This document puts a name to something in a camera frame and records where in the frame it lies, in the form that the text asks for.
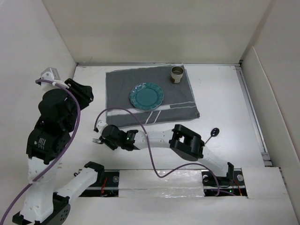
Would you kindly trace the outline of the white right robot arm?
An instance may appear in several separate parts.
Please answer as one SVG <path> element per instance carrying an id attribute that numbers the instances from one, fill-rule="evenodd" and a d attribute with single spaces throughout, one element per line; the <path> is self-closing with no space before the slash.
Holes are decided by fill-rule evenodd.
<path id="1" fill-rule="evenodd" d="M 100 133 L 97 141 L 112 150 L 121 148 L 133 151 L 147 147 L 171 149 L 186 161 L 199 162 L 208 167 L 217 177 L 218 182 L 223 185 L 234 178 L 233 164 L 213 153 L 199 134 L 183 125 L 176 124 L 172 130 L 145 134 L 140 130 L 125 132 L 115 125 L 101 125 L 99 122 L 94 131 Z"/>

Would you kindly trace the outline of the grey striped cloth placemat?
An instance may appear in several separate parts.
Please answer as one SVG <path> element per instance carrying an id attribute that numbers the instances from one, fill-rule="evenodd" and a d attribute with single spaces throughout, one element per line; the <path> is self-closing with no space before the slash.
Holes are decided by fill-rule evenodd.
<path id="1" fill-rule="evenodd" d="M 179 83 L 173 66 L 115 70 L 106 73 L 106 122 L 118 127 L 198 119 L 195 97 L 184 65 Z"/>

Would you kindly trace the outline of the dark metal spoon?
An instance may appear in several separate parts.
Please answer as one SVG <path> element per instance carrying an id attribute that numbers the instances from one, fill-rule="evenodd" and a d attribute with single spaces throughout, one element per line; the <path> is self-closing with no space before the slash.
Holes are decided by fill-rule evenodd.
<path id="1" fill-rule="evenodd" d="M 212 137 L 218 136 L 219 132 L 220 132 L 219 128 L 217 128 L 217 127 L 213 128 L 213 129 L 211 130 L 211 132 L 210 132 L 210 137 L 209 137 L 208 140 L 205 142 L 205 144 L 207 144 L 207 142 L 208 142 Z"/>

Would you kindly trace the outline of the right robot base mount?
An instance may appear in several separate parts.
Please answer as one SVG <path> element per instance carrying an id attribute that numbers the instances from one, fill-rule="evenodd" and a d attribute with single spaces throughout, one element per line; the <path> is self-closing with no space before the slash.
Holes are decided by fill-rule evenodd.
<path id="1" fill-rule="evenodd" d="M 241 169 L 235 169 L 233 178 L 217 177 L 219 183 L 218 196 L 247 196 L 244 176 Z M 202 171 L 202 184 L 205 197 L 216 196 L 218 186 L 208 170 Z"/>

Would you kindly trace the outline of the silver metal fork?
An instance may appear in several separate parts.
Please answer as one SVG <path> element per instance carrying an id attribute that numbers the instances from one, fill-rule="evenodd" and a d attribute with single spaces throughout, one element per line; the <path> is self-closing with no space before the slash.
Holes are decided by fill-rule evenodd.
<path id="1" fill-rule="evenodd" d="M 92 139 L 92 142 L 97 143 L 97 144 L 103 144 L 103 142 L 101 140 L 95 139 L 95 138 Z"/>

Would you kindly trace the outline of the teal ceramic plate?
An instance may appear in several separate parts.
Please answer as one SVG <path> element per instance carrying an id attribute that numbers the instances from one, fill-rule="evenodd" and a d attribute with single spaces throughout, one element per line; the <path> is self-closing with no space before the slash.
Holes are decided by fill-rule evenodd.
<path id="1" fill-rule="evenodd" d="M 152 111 L 164 100 L 164 92 L 160 86 L 152 82 L 136 85 L 129 94 L 130 103 L 142 111 Z"/>

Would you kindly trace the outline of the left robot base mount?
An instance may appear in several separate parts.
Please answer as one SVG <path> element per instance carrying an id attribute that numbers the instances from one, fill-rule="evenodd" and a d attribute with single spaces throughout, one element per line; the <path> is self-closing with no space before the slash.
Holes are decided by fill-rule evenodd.
<path id="1" fill-rule="evenodd" d="M 118 170 L 105 170 L 102 184 L 89 186 L 80 197 L 118 197 L 120 172 Z"/>

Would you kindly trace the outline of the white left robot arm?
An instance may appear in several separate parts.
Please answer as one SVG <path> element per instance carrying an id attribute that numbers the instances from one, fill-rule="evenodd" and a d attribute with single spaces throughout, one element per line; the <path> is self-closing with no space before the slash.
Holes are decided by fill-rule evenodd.
<path id="1" fill-rule="evenodd" d="M 78 130 L 81 110 L 94 96 L 90 86 L 72 79 L 53 85 L 54 89 L 47 91 L 38 105 L 40 117 L 28 137 L 29 183 L 22 190 L 24 206 L 12 218 L 17 225 L 61 225 L 75 199 L 88 187 L 105 181 L 104 167 L 88 162 L 66 186 L 55 190 L 61 158 Z"/>

